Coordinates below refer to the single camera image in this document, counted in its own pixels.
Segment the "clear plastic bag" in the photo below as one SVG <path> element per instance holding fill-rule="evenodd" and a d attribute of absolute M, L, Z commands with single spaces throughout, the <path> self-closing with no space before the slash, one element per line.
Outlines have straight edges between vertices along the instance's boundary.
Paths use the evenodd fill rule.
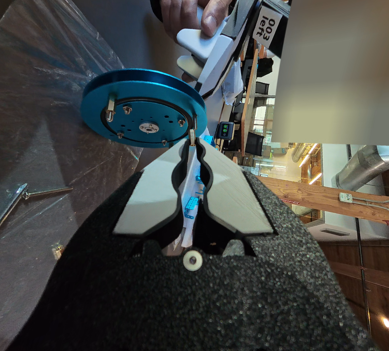
<path fill-rule="evenodd" d="M 65 245 L 126 181 L 141 149 L 95 134 L 84 87 L 123 65 L 72 0 L 15 0 L 1 18 L 1 212 L 18 188 L 72 190 L 19 200 L 1 222 L 1 269 Z"/>

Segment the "wooden beam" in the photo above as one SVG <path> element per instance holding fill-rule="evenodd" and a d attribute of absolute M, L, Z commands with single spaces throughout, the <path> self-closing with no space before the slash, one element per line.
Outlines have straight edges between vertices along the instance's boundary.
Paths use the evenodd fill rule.
<path fill-rule="evenodd" d="M 283 202 L 389 225 L 388 197 L 310 185 L 269 177 L 257 177 Z M 353 203 L 339 200 L 350 193 Z"/>

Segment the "wooden edged desk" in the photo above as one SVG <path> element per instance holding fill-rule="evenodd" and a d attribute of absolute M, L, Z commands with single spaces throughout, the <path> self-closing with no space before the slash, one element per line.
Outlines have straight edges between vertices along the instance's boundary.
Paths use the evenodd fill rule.
<path fill-rule="evenodd" d="M 250 69 L 250 77 L 248 86 L 246 89 L 246 98 L 244 102 L 244 109 L 242 112 L 242 119 L 240 125 L 240 135 L 241 135 L 241 144 L 240 144 L 240 155 L 244 157 L 245 149 L 247 144 L 247 136 L 249 133 L 250 120 L 254 106 L 255 99 L 255 87 L 256 87 L 256 79 L 257 79 L 257 68 L 258 68 L 258 59 L 264 58 L 265 47 L 261 46 L 260 49 L 256 48 L 254 51 L 253 59 L 246 59 L 245 69 Z"/>

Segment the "long metal bolt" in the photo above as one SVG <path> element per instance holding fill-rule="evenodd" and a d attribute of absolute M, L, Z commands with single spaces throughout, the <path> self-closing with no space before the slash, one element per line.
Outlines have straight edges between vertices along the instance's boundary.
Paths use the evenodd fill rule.
<path fill-rule="evenodd" d="M 35 191 L 35 192 L 28 192 L 27 190 L 23 192 L 22 198 L 27 200 L 30 198 L 34 198 L 37 196 L 51 196 L 54 194 L 59 194 L 59 193 L 68 193 L 72 191 L 72 187 L 64 187 L 64 188 L 58 188 L 58 189 L 50 189 L 50 190 L 43 190 L 43 191 Z"/>

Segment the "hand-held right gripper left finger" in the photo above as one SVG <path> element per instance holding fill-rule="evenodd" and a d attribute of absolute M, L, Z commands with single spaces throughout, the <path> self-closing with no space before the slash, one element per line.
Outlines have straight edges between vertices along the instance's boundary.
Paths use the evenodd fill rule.
<path fill-rule="evenodd" d="M 140 239 L 176 239 L 183 228 L 179 186 L 187 175 L 190 141 L 183 139 L 148 164 L 113 233 Z"/>

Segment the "round silver air duct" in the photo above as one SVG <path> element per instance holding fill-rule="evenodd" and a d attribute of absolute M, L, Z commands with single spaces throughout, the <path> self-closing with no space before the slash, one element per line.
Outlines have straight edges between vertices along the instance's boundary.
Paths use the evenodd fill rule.
<path fill-rule="evenodd" d="M 346 145 L 348 162 L 331 179 L 333 188 L 357 191 L 365 184 L 389 170 L 388 145 L 363 145 L 352 155 Z"/>

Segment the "white foam sheet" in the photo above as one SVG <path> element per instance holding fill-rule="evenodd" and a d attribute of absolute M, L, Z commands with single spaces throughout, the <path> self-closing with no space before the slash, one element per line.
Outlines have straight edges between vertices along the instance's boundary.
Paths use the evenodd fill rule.
<path fill-rule="evenodd" d="M 202 190 L 204 185 L 196 181 L 196 176 L 200 174 L 200 162 L 197 158 L 197 150 L 195 146 L 189 146 L 189 156 L 187 162 L 187 175 L 184 182 L 180 185 L 179 191 L 182 201 L 182 212 L 185 212 L 185 208 L 191 199 L 191 197 L 202 198 Z M 192 246 L 192 232 L 195 219 L 191 219 L 184 215 L 182 241 L 181 246 L 188 248 Z"/>

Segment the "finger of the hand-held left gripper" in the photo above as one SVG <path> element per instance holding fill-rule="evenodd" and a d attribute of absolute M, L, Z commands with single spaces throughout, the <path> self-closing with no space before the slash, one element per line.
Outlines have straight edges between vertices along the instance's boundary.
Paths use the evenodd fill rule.
<path fill-rule="evenodd" d="M 197 80 L 195 89 L 203 99 L 219 89 L 231 69 L 237 43 L 228 36 L 219 36 Z"/>

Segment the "orange handled screwdriver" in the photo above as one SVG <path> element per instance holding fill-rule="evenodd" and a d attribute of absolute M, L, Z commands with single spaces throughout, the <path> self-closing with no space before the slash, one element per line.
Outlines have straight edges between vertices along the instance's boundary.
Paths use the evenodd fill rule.
<path fill-rule="evenodd" d="M 10 199 L 7 200 L 6 205 L 1 206 L 0 212 L 0 226 L 7 219 L 9 214 L 13 211 L 16 205 L 20 202 L 20 200 L 26 200 L 28 198 L 28 184 L 24 183 L 16 191 L 11 195 Z"/>

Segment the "blue metal turntable disc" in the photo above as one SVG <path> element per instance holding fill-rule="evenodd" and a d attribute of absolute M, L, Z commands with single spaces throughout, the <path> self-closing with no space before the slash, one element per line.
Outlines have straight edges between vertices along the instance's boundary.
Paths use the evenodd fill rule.
<path fill-rule="evenodd" d="M 110 93 L 117 93 L 113 122 L 105 120 Z M 166 148 L 187 139 L 192 117 L 196 135 L 207 128 L 203 98 L 190 85 L 169 74 L 140 68 L 106 72 L 84 89 L 80 112 L 97 134 L 140 148 Z"/>

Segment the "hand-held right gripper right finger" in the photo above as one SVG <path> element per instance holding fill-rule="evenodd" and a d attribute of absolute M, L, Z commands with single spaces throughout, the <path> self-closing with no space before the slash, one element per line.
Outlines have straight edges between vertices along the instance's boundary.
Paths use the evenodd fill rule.
<path fill-rule="evenodd" d="M 272 234 L 274 228 L 240 166 L 204 139 L 197 138 L 196 147 L 206 214 L 232 233 Z"/>

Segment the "black monitor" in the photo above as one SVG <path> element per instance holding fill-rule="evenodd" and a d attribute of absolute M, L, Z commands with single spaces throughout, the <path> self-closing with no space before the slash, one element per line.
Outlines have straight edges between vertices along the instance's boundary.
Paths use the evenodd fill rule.
<path fill-rule="evenodd" d="M 264 139 L 265 137 L 260 134 L 249 132 L 247 134 L 245 153 L 262 156 L 262 147 Z"/>

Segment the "white wrapped package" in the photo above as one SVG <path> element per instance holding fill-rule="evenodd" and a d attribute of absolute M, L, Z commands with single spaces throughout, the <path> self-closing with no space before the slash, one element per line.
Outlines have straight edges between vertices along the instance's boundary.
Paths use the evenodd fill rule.
<path fill-rule="evenodd" d="M 234 62 L 231 70 L 227 74 L 222 83 L 222 96 L 226 105 L 233 105 L 235 98 L 244 89 L 244 84 L 241 75 L 241 61 L 240 59 Z"/>

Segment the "grey power station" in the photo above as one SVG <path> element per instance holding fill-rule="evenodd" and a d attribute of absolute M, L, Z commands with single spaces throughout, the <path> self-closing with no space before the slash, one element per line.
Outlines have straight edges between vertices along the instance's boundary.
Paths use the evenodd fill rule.
<path fill-rule="evenodd" d="M 231 141 L 234 138 L 235 124 L 234 122 L 221 121 L 216 130 L 216 139 Z"/>

